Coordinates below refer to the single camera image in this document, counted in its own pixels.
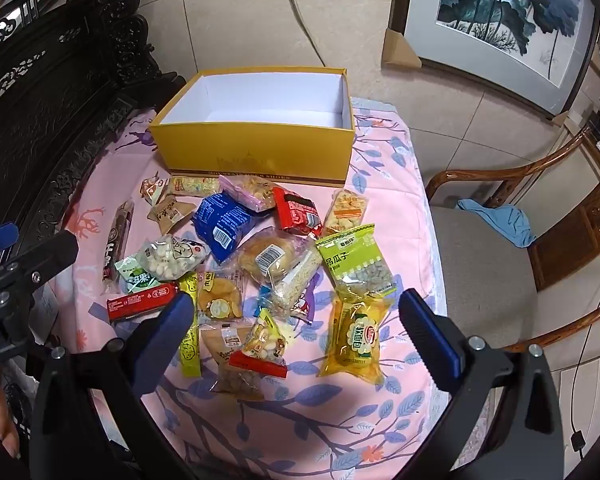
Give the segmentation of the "clear bread bun packet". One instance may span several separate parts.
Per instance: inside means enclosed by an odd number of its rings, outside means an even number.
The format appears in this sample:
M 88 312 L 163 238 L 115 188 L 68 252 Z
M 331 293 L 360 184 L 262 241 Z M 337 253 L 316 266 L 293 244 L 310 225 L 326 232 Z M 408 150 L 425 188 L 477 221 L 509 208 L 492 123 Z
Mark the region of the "clear bread bun packet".
M 268 226 L 237 249 L 237 265 L 260 285 L 281 280 L 301 259 L 309 240 Z

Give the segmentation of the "blue snack packet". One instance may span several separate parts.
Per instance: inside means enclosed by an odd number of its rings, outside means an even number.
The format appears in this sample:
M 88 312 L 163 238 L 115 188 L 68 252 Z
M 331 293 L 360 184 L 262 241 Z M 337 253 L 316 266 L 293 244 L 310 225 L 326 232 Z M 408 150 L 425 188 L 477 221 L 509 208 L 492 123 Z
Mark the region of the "blue snack packet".
M 224 192 L 205 197 L 193 216 L 197 236 L 219 264 L 236 252 L 256 223 L 254 214 Z

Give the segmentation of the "yellow soft bread packet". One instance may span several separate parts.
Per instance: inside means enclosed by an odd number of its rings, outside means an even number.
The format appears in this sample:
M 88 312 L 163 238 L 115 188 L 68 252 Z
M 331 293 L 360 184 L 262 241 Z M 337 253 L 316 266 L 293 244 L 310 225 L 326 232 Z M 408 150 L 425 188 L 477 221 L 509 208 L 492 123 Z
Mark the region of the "yellow soft bread packet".
M 390 306 L 385 297 L 340 292 L 332 306 L 325 359 L 318 376 L 347 373 L 382 385 L 380 326 Z

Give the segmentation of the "framed lotus painting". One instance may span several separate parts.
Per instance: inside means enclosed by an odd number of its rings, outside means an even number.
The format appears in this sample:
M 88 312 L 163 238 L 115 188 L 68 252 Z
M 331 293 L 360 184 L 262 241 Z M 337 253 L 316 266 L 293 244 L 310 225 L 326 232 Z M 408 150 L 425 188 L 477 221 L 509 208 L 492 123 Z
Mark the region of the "framed lotus painting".
M 420 62 L 554 117 L 577 96 L 600 12 L 591 0 L 392 0 L 389 28 Z

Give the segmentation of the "round cake packet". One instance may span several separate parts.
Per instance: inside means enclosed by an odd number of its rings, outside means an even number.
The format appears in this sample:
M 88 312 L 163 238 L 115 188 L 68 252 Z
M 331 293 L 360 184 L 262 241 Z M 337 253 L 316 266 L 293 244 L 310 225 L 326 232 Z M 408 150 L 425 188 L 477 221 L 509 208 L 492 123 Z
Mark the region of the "round cake packet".
M 197 275 L 197 307 L 209 320 L 242 318 L 245 277 L 241 270 L 204 271 Z

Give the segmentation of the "orange-band biscuit packet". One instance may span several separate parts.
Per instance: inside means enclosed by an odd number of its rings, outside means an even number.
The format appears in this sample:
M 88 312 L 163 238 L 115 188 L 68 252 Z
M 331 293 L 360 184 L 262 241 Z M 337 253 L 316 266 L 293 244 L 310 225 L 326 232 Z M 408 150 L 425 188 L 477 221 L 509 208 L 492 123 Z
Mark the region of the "orange-band biscuit packet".
M 332 204 L 324 221 L 324 235 L 360 226 L 364 219 L 368 200 L 358 193 L 343 188 L 332 196 Z

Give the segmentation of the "red stick bar packet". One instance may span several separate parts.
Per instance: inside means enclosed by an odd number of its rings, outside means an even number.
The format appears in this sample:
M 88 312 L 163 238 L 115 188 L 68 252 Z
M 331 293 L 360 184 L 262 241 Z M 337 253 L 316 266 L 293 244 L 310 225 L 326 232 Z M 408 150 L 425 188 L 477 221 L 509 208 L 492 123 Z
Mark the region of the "red stick bar packet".
M 133 292 L 107 301 L 108 320 L 110 323 L 136 318 L 165 307 L 178 293 L 178 286 L 163 283 L 153 288 Z

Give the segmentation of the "pink cracker packet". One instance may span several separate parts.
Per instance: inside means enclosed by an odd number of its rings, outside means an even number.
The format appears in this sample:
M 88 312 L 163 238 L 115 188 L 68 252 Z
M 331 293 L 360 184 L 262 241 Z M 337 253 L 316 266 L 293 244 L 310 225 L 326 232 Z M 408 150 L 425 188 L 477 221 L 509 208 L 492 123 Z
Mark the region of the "pink cracker packet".
M 219 175 L 223 192 L 238 204 L 255 211 L 263 212 L 275 207 L 274 184 L 265 178 L 240 174 L 239 176 Z

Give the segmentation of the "green melon seed packet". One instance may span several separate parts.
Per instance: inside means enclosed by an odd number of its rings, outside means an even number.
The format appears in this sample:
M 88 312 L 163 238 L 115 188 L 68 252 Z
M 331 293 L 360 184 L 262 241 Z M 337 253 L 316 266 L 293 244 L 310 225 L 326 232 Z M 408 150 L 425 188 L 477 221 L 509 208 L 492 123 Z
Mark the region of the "green melon seed packet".
M 376 243 L 373 223 L 322 237 L 316 248 L 336 289 L 379 297 L 396 291 L 393 274 Z

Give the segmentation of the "small brown kraft packet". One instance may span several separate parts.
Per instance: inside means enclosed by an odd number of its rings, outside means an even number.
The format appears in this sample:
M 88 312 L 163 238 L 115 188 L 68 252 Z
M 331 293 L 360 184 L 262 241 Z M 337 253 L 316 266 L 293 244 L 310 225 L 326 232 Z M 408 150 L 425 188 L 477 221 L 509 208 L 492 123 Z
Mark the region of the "small brown kraft packet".
M 194 204 L 179 202 L 174 196 L 168 196 L 151 208 L 147 219 L 156 222 L 160 234 L 166 235 L 192 218 L 195 209 Z

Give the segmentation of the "dark long sausage packet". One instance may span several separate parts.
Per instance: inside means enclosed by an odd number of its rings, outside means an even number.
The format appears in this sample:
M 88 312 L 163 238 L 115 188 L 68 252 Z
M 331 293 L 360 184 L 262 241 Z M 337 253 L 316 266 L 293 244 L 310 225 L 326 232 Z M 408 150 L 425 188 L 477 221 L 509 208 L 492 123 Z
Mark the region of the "dark long sausage packet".
M 125 200 L 116 210 L 114 220 L 111 222 L 102 258 L 102 292 L 115 292 L 119 271 L 116 263 L 121 259 L 128 240 L 129 230 L 133 218 L 134 203 Z

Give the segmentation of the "red snack packet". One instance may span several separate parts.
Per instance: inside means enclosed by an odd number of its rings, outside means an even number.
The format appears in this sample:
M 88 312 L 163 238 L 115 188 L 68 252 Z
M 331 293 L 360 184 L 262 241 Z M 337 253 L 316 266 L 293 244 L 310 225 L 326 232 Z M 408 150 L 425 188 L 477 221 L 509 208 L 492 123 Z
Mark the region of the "red snack packet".
M 322 235 L 323 223 L 312 200 L 280 186 L 273 188 L 273 196 L 283 230 L 315 238 Z

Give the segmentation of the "small red white packet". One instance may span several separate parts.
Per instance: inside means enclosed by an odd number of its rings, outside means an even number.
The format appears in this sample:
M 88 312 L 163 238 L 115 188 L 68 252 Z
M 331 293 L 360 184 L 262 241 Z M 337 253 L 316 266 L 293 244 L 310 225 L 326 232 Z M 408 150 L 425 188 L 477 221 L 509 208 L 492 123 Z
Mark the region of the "small red white packet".
M 158 174 L 144 179 L 140 184 L 140 197 L 149 206 L 156 206 L 162 199 L 164 192 L 166 192 L 169 182 L 169 178 L 160 177 Z

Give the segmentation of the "yellow cardboard shoe box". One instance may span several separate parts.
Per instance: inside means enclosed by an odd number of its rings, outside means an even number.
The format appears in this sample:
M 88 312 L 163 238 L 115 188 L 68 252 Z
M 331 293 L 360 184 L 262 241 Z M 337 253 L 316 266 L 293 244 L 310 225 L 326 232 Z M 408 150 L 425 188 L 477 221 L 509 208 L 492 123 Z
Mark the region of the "yellow cardboard shoe box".
M 344 185 L 355 137 L 343 68 L 203 70 L 149 130 L 166 168 Z

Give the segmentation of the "yellow-green stick packet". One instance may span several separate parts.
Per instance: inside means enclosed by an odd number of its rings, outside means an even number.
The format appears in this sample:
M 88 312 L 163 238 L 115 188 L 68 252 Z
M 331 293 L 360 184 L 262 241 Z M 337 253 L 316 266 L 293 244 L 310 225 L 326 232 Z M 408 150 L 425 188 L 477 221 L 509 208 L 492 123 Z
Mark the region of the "yellow-green stick packet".
M 193 301 L 193 321 L 178 347 L 178 354 L 182 366 L 183 376 L 186 378 L 197 378 L 201 376 L 200 351 L 199 351 L 199 323 L 197 311 L 197 286 L 198 278 L 195 272 L 185 274 L 179 281 L 178 287 L 181 292 L 186 292 Z

